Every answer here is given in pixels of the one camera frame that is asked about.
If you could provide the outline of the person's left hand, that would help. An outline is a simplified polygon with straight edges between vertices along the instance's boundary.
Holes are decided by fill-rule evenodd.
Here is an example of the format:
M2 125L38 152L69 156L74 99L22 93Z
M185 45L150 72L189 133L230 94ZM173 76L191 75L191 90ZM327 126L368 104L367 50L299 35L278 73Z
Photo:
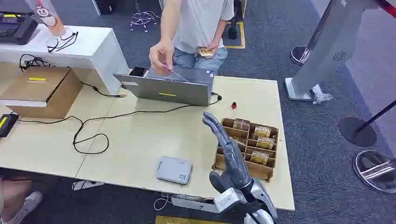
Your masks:
M217 47L213 47L211 45L206 47L199 47L198 54L202 57L211 58L214 57L217 51Z

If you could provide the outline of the person's right hand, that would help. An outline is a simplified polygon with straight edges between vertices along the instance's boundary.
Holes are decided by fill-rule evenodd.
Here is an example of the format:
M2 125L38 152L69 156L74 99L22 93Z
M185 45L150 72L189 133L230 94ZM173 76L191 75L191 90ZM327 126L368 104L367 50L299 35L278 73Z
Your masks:
M160 40L149 50L151 68L159 76L168 76L173 68L174 46L172 41Z

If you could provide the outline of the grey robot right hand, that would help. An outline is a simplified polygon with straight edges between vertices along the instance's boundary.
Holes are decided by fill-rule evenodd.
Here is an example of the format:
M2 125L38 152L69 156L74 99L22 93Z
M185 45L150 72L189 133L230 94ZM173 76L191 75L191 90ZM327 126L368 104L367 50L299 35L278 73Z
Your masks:
M237 143L228 137L223 126L211 113L203 112L202 121L217 137L226 166L222 174L218 174L215 171L209 173L210 183L219 193L223 193L229 188L249 193L253 181Z

